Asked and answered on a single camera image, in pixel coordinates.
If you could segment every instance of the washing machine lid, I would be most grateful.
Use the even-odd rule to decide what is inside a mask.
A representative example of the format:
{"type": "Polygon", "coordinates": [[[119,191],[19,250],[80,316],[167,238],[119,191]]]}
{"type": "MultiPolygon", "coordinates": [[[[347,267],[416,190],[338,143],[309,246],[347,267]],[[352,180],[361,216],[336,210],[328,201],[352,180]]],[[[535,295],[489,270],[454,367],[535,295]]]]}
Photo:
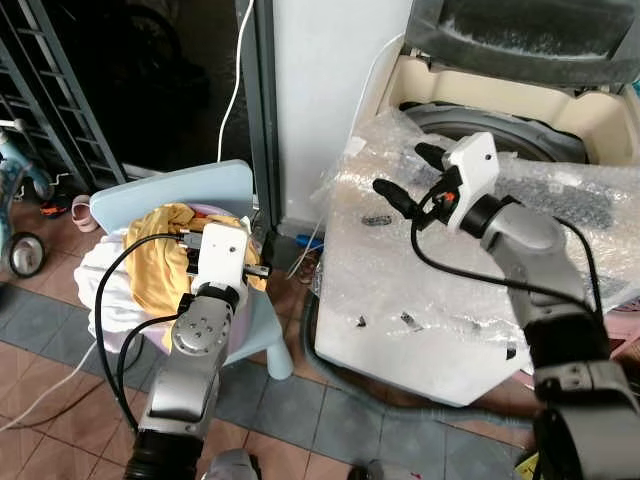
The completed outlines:
{"type": "Polygon", "coordinates": [[[405,42],[468,72],[594,87],[640,76],[637,0],[414,0],[405,42]]]}

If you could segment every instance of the white cloth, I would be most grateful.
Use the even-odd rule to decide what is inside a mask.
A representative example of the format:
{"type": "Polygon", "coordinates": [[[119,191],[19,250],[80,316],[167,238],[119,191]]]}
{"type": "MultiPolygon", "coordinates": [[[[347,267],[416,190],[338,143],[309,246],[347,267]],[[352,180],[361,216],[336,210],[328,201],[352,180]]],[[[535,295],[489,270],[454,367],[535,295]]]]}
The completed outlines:
{"type": "MultiPolygon", "coordinates": [[[[89,313],[89,332],[95,337],[94,307],[96,291],[106,270],[123,251],[123,228],[106,235],[86,253],[73,277],[78,284],[78,297],[89,313]]],[[[131,296],[131,284],[125,262],[111,274],[102,294],[102,330],[105,348],[119,352],[127,333],[138,324],[153,318],[131,296]]]]}

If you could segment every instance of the yellow cloth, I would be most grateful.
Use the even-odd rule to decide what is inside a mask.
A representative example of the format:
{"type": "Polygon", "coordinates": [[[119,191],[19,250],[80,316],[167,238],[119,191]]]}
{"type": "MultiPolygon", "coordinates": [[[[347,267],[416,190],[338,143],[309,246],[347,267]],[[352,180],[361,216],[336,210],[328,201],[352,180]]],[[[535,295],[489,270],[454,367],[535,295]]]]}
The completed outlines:
{"type": "MultiPolygon", "coordinates": [[[[224,215],[196,218],[195,212],[188,205],[173,203],[156,208],[143,218],[131,222],[124,238],[124,247],[154,233],[179,233],[184,228],[202,231],[212,221],[242,226],[237,218],[224,215]]],[[[245,263],[260,263],[260,256],[251,242],[247,248],[245,263]]],[[[186,250],[175,240],[158,239],[141,245],[126,259],[133,299],[153,316],[175,315],[182,294],[190,292],[188,265],[186,250]]],[[[257,277],[249,277],[248,280],[252,287],[262,291],[266,289],[266,280],[257,277]]]]}

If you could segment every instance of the washing machine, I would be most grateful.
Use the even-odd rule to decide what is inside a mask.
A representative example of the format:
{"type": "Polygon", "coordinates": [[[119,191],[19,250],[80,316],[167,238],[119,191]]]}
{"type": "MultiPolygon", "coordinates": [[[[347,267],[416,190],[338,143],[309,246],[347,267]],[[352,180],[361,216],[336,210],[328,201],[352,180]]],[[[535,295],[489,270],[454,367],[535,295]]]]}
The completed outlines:
{"type": "MultiPolygon", "coordinates": [[[[532,161],[634,166],[640,102],[631,84],[639,75],[636,1],[414,0],[406,32],[371,66],[353,130],[399,108],[427,133],[490,131],[498,150],[532,161]]],[[[331,312],[321,297],[322,357],[452,405],[528,362],[450,332],[398,349],[383,335],[345,329],[331,312]]]]}

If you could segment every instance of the beige washing machine top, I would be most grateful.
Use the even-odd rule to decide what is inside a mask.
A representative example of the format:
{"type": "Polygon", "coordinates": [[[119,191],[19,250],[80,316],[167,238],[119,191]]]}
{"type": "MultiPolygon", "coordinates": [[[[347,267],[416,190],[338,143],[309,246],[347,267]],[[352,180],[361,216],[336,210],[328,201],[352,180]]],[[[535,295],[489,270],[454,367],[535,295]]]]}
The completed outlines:
{"type": "MultiPolygon", "coordinates": [[[[640,73],[638,8],[632,1],[416,0],[405,37],[372,65],[354,125],[406,102],[444,102],[573,134],[590,163],[638,165],[640,102],[630,86],[640,73]]],[[[330,270],[323,281],[331,281],[330,270]]],[[[445,330],[398,348],[373,330],[344,328],[326,302],[321,297],[319,355],[445,403],[466,405],[529,363],[526,353],[507,360],[502,347],[461,342],[445,330]]]]}

